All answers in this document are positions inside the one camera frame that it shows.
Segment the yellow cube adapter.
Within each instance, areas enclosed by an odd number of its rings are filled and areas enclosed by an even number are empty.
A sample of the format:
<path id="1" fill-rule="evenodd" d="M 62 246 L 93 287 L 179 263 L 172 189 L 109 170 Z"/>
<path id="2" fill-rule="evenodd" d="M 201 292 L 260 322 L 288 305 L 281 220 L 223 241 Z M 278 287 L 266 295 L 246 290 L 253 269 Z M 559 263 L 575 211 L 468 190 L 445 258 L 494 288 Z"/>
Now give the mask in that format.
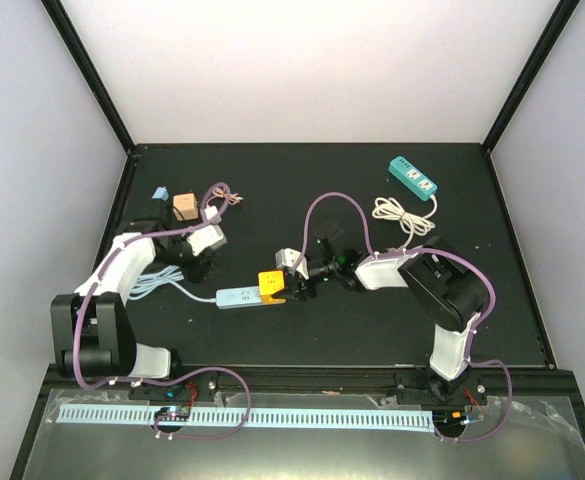
<path id="1" fill-rule="evenodd" d="M 258 288 L 261 302 L 266 305 L 285 303 L 283 298 L 276 298 L 275 293 L 285 288 L 284 273 L 282 270 L 270 270 L 258 273 Z"/>

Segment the light blue power strip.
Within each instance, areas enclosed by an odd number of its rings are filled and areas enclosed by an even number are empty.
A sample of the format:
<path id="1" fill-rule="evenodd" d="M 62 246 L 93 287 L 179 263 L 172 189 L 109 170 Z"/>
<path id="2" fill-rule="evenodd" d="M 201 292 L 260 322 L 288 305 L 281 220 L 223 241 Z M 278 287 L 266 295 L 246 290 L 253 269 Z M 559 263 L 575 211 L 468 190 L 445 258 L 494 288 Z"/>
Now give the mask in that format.
<path id="1" fill-rule="evenodd" d="M 221 310 L 274 306 L 285 302 L 285 299 L 262 296 L 258 286 L 220 289 L 215 296 L 215 304 Z"/>

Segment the peach dragon cube adapter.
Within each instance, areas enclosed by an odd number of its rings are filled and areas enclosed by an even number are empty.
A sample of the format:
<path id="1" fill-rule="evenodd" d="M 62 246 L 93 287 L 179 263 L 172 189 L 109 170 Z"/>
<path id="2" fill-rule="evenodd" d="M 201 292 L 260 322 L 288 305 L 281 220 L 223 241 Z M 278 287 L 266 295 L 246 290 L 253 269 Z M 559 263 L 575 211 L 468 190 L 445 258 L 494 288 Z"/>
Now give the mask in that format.
<path id="1" fill-rule="evenodd" d="M 178 221 L 196 220 L 199 210 L 194 193 L 177 194 L 172 199 L 173 212 Z"/>

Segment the small blue plug adapter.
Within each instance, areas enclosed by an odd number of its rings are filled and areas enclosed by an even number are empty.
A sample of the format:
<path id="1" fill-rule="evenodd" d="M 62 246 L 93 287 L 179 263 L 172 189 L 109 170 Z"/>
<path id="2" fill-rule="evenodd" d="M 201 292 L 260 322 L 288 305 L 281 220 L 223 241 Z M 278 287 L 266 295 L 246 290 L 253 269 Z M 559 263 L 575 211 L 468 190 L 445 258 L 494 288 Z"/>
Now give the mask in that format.
<path id="1" fill-rule="evenodd" d="M 169 193 L 166 187 L 157 187 L 152 195 L 153 199 L 160 199 L 166 201 L 169 198 Z"/>

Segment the teal power strip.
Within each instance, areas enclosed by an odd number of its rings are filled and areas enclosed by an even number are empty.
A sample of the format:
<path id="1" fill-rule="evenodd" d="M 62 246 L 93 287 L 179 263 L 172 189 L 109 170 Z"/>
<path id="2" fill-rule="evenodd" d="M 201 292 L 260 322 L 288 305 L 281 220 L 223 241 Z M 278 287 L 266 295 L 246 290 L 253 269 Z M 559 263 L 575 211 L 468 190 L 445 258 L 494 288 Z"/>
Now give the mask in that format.
<path id="1" fill-rule="evenodd" d="M 430 200 L 437 193 L 437 184 L 403 156 L 389 162 L 388 172 L 422 201 Z"/>

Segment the white usb charger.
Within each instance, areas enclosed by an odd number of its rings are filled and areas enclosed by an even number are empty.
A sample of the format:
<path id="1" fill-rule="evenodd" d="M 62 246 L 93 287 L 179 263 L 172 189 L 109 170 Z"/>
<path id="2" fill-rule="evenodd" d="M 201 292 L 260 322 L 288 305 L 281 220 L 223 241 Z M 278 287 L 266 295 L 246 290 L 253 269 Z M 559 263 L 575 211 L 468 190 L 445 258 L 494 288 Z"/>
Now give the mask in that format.
<path id="1" fill-rule="evenodd" d="M 208 224 L 217 225 L 222 220 L 218 208 L 214 205 L 205 207 L 203 213 Z"/>

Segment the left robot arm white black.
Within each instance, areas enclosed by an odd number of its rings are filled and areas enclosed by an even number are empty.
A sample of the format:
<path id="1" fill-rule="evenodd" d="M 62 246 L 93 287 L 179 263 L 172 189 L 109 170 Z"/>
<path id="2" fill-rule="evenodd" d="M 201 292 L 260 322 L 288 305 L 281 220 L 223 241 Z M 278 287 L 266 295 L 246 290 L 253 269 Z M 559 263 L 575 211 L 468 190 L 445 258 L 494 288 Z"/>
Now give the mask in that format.
<path id="1" fill-rule="evenodd" d="M 144 270 L 158 262 L 183 270 L 194 282 L 204 279 L 213 251 L 224 242 L 221 216 L 203 210 L 203 221 L 173 229 L 168 209 L 122 223 L 112 245 L 88 280 L 50 306 L 58 373 L 78 382 L 89 379 L 151 379 L 165 399 L 186 388 L 185 372 L 173 365 L 173 352 L 137 341 L 126 304 Z"/>

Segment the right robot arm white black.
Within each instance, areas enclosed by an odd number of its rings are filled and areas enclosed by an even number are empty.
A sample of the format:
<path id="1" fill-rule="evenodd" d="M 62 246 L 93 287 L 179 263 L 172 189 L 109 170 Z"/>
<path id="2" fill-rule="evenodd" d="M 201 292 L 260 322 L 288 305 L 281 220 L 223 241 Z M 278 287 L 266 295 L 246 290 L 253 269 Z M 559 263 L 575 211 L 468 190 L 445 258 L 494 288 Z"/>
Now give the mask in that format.
<path id="1" fill-rule="evenodd" d="M 434 321 L 425 388 L 435 402 L 451 402 L 463 390 L 478 327 L 495 307 L 494 287 L 439 236 L 410 250 L 369 253 L 342 243 L 342 235 L 338 224 L 329 222 L 315 237 L 317 256 L 292 248 L 277 251 L 283 287 L 273 297 L 306 301 L 317 295 L 318 284 L 330 281 L 360 293 L 409 289 Z"/>

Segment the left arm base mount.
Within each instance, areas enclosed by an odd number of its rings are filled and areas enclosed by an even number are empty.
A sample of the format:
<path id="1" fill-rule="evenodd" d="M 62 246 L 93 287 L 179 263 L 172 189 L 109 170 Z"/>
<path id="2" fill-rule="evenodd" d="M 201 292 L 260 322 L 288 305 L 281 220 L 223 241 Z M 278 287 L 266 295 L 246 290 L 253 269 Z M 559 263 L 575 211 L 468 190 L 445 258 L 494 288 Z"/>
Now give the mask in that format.
<path id="1" fill-rule="evenodd" d="M 193 376 L 171 386 L 157 386 L 143 383 L 130 388 L 130 400 L 147 401 L 150 404 L 190 404 L 213 401 L 217 390 L 219 372 L 210 371 Z"/>

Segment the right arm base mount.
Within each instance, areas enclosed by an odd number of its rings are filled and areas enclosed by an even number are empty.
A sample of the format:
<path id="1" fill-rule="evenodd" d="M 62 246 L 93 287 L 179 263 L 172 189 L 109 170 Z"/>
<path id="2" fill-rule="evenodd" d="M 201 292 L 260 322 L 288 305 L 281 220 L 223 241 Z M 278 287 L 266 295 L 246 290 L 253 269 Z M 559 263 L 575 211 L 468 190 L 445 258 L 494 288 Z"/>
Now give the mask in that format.
<path id="1" fill-rule="evenodd" d="M 487 404 L 484 393 L 477 388 L 479 377 L 472 369 L 466 369 L 460 377 L 445 380 L 430 368 L 400 370 L 393 376 L 394 383 L 386 390 L 399 403 L 419 405 L 465 406 L 477 402 Z"/>

